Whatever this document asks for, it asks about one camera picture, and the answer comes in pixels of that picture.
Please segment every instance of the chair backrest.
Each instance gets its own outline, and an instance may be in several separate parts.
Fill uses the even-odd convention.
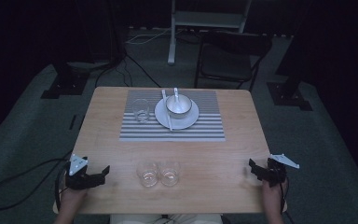
[[[271,37],[226,31],[206,33],[201,39],[202,44],[213,44],[230,53],[259,57],[264,57],[272,47]]]

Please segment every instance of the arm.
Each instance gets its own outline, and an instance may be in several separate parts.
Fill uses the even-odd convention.
[[[77,210],[87,196],[87,189],[66,189],[61,195],[61,209],[54,224],[72,224]]]
[[[282,183],[283,190],[286,189],[287,180]],[[263,180],[263,204],[266,213],[268,224],[283,224],[281,214],[281,198],[282,192],[279,185],[272,188],[269,187],[269,182]]]

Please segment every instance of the striped placemat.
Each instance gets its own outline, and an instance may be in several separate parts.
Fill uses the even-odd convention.
[[[182,142],[224,142],[222,118],[217,103],[215,91],[181,91],[183,95],[192,99],[200,110],[197,121],[183,130],[170,131],[156,119],[155,107],[162,99],[161,91],[129,91],[123,122],[121,125],[120,141],[182,141]],[[167,96],[173,91],[166,91]],[[150,118],[146,123],[139,123],[132,113],[131,104],[136,99],[146,99],[150,106]]]

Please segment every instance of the clear glass cup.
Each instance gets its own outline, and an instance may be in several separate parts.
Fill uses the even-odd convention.
[[[138,99],[132,103],[132,111],[138,122],[145,123],[149,120],[149,103],[145,99]]]
[[[173,186],[179,181],[180,164],[178,161],[163,161],[158,165],[161,183]]]
[[[153,161],[140,161],[136,167],[136,174],[141,184],[147,188],[155,186],[158,182],[158,166]]]

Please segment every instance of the white plate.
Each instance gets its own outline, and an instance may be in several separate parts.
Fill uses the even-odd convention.
[[[173,129],[185,129],[190,127],[197,121],[200,114],[199,107],[196,105],[196,103],[194,103],[194,101],[191,101],[191,104],[192,104],[191,109],[184,119],[171,118],[171,124]],[[167,120],[167,113],[168,111],[164,106],[164,101],[163,99],[161,99],[157,103],[155,108],[156,119],[162,126],[166,128],[170,128],[170,125],[168,124],[168,120]]]

